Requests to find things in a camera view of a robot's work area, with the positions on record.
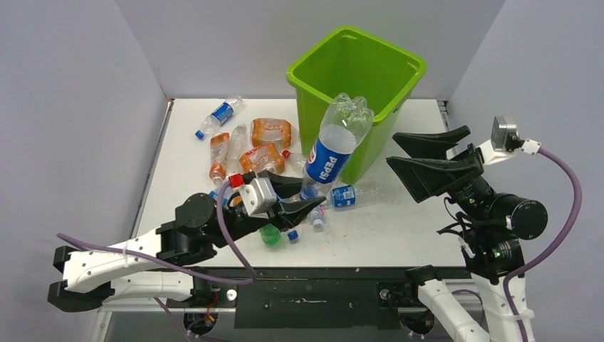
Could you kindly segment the green bottle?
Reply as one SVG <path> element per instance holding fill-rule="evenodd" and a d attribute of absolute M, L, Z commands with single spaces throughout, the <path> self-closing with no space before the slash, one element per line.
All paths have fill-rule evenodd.
<path fill-rule="evenodd" d="M 281 232 L 272 224 L 267 224 L 266 226 L 260 228 L 259 234 L 262 242 L 267 246 L 275 246 L 281 240 Z"/>

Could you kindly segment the large pepsi bottle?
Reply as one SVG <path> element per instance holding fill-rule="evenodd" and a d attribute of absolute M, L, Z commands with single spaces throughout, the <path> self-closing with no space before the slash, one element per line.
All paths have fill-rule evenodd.
<path fill-rule="evenodd" d="M 327 107 L 303 169 L 302 200 L 325 197 L 373 126 L 375 113 L 362 96 L 337 95 Z"/>

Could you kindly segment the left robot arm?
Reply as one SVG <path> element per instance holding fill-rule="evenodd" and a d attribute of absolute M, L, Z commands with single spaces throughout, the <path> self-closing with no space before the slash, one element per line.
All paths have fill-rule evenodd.
<path fill-rule="evenodd" d="M 129 298 L 170 299 L 201 307 L 219 284 L 245 286 L 257 273 L 236 240 L 271 225 L 295 229 L 322 197 L 294 200 L 302 181 L 272 172 L 230 176 L 216 195 L 199 192 L 176 207 L 172 221 L 109 247 L 61 235 L 53 256 L 61 279 L 50 284 L 47 300 L 61 311 L 98 309 Z M 246 278 L 225 278 L 202 271 L 199 264 L 228 247 L 248 271 Z"/>

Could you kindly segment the crushed blue label bottle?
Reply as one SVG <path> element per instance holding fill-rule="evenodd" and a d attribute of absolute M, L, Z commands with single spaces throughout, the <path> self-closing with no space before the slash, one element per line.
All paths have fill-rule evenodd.
<path fill-rule="evenodd" d="M 210 191 L 209 196 L 211 198 L 213 198 L 217 203 L 221 203 L 221 204 L 225 203 L 226 198 L 219 196 L 219 189 L 214 189 L 214 190 Z"/>

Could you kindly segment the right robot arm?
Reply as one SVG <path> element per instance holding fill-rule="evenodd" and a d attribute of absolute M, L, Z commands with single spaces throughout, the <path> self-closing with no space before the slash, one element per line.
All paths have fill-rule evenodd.
<path fill-rule="evenodd" d="M 548 213 L 536 200 L 497 192 L 483 173 L 487 165 L 517 152 L 535 155 L 541 145 L 521 139 L 515 125 L 504 123 L 494 126 L 489 141 L 448 158 L 447 152 L 469 133 L 465 126 L 439 134 L 395 133 L 392 138 L 405 156 L 389 157 L 387 164 L 414 201 L 447 195 L 459 207 L 442 232 L 454 234 L 461 244 L 488 326 L 482 328 L 464 312 L 431 266 L 408 271 L 411 280 L 404 283 L 403 296 L 412 305 L 425 305 L 455 341 L 532 341 L 521 242 L 543 233 Z"/>

